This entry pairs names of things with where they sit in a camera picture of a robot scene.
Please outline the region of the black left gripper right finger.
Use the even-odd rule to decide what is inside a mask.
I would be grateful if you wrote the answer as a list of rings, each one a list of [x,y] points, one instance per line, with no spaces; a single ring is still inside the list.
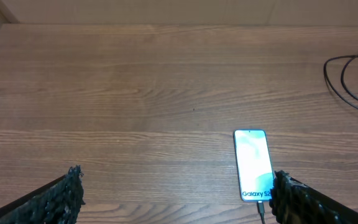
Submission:
[[[358,212],[280,170],[275,172],[269,206],[281,224],[358,224]]]

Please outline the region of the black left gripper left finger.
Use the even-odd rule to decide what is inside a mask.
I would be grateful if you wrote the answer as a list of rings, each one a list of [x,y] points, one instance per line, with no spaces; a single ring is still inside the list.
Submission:
[[[1,224],[76,223],[85,205],[80,166],[0,208]]]

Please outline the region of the blue Samsung Galaxy smartphone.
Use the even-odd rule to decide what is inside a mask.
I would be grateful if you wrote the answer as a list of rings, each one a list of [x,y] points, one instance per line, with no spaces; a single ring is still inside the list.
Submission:
[[[241,198],[246,202],[266,202],[272,198],[273,168],[265,131],[234,131]]]

